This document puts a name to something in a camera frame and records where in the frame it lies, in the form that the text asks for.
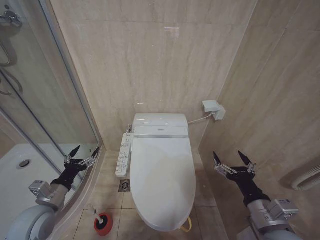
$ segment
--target white toilet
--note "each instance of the white toilet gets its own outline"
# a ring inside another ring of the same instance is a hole
[[[130,166],[136,209],[151,228],[170,232],[188,219],[196,173],[184,114],[137,113]]]

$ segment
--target white power cord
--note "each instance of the white power cord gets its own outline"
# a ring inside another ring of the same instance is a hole
[[[211,116],[212,116],[212,112],[210,112],[210,114],[208,116],[205,116],[203,118],[200,118],[200,119],[197,119],[197,120],[193,120],[193,121],[189,121],[188,124],[194,124],[194,123],[199,122],[201,120],[207,119],[207,118],[209,118]]]

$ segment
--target toilet tank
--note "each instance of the toilet tank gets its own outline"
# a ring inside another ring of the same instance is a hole
[[[188,121],[184,114],[137,113],[132,131],[138,138],[188,138]]]

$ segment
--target shower drain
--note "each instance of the shower drain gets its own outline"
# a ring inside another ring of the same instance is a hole
[[[29,166],[29,164],[31,163],[31,160],[30,159],[26,159],[26,160],[23,160],[22,162],[20,162],[16,168],[17,169],[24,169],[26,168],[27,166]]]
[[[130,180],[120,180],[119,192],[130,192]]]

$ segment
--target floor tile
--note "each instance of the floor tile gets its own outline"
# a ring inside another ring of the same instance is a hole
[[[70,227],[61,235],[59,240],[73,240],[74,239],[79,222],[80,222],[80,219],[81,219],[81,215],[82,215],[82,212],[74,218]]]
[[[95,217],[88,210],[84,210],[81,221],[79,223],[78,229],[75,233],[74,240],[116,240],[118,236],[118,228],[121,216],[121,209],[105,209],[105,210],[97,210],[97,213],[106,212],[111,214],[113,220],[113,226],[111,232],[105,237],[99,236],[94,229],[94,221]]]
[[[191,212],[192,229],[183,232],[159,232],[147,226],[135,209],[122,209],[118,240],[201,240],[201,233],[195,210]]]
[[[115,173],[118,163],[119,151],[106,151],[101,173]]]
[[[122,209],[135,209],[136,205],[132,197],[132,193],[125,192],[123,195]]]
[[[100,172],[88,204],[95,209],[121,209],[124,193],[118,192],[119,184],[114,172]]]
[[[216,199],[210,187],[205,171],[196,171],[196,189],[194,205],[196,207],[217,207]]]
[[[194,169],[196,171],[204,171],[205,170],[204,164],[202,163],[201,156],[197,149],[192,150],[192,156],[193,156]]]
[[[217,207],[196,207],[202,240],[228,240],[224,223]]]

